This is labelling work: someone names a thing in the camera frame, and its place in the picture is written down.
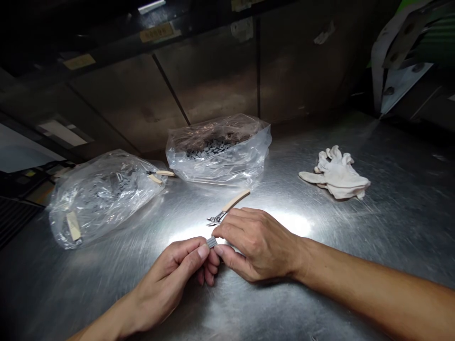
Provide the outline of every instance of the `forearm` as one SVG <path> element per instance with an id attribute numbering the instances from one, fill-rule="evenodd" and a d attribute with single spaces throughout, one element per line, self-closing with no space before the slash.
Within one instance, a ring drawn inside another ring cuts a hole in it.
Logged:
<path id="1" fill-rule="evenodd" d="M 135 307 L 131 295 L 129 293 L 123 296 L 107 312 L 68 341 L 117 341 L 133 334 L 135 327 L 131 317 Z"/>
<path id="2" fill-rule="evenodd" d="M 369 318 L 396 339 L 455 335 L 455 291 L 301 239 L 309 266 L 295 278 Z"/>

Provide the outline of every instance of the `stainless steel table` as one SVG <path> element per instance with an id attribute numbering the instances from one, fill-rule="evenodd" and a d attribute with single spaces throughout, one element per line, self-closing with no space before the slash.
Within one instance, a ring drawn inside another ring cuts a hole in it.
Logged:
<path id="1" fill-rule="evenodd" d="M 355 112 L 292 121 L 272 135 L 265 172 L 240 206 L 266 210 L 301 236 L 455 287 L 455 167 L 437 148 Z M 363 201 L 336 201 L 297 175 L 335 144 L 372 181 Z M 170 179 L 116 233 L 77 251 L 57 246 L 45 218 L 34 221 L 0 252 L 3 335 L 69 337 L 131 290 L 169 243 L 210 237 L 205 218 L 238 192 Z M 191 281 L 171 317 L 133 339 L 388 338 L 302 285 L 251 285 L 221 267 L 215 287 Z"/>

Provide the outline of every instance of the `hand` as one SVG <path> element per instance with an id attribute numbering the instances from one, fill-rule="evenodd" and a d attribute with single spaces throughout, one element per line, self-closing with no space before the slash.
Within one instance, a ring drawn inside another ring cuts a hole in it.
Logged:
<path id="1" fill-rule="evenodd" d="M 136 309 L 131 323 L 133 332 L 142 332 L 162 323 L 179 304 L 190 277 L 199 270 L 199 284 L 215 283 L 219 258 L 205 238 L 173 242 L 155 261 L 138 286 L 129 294 Z"/>
<path id="2" fill-rule="evenodd" d="M 296 278 L 308 268 L 304 240 L 289 232 L 267 212 L 233 208 L 212 233 L 236 246 L 217 245 L 224 263 L 249 282 L 276 277 Z"/>

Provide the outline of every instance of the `fingernail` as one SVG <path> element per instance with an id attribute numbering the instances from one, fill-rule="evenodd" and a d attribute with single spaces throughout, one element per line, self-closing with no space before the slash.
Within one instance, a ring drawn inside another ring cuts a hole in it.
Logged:
<path id="1" fill-rule="evenodd" d="M 210 253 L 209 246 L 207 244 L 204 244 L 198 248 L 198 254 L 201 259 L 206 258 Z"/>
<path id="2" fill-rule="evenodd" d="M 220 248 L 218 245 L 216 245 L 213 249 L 215 250 L 215 253 L 216 253 L 218 256 L 221 257 L 221 256 L 223 255 L 223 249 Z"/>

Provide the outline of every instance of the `metal cabinet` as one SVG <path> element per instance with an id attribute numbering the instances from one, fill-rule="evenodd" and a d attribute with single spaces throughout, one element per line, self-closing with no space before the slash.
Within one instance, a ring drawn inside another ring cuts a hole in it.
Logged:
<path id="1" fill-rule="evenodd" d="M 141 153 L 164 148 L 167 130 L 187 125 L 149 54 L 96 70 L 70 85 Z"/>
<path id="2" fill-rule="evenodd" d="M 121 148 L 137 150 L 64 84 L 5 99 L 0 109 L 82 159 Z"/>
<path id="3" fill-rule="evenodd" d="M 225 26 L 155 52 L 191 124 L 257 116 L 256 45 L 253 26 L 247 29 L 241 36 Z"/>
<path id="4" fill-rule="evenodd" d="M 298 1 L 264 13 L 261 117 L 276 122 L 344 102 L 368 63 L 382 28 L 378 21 L 388 20 L 393 3 Z"/>

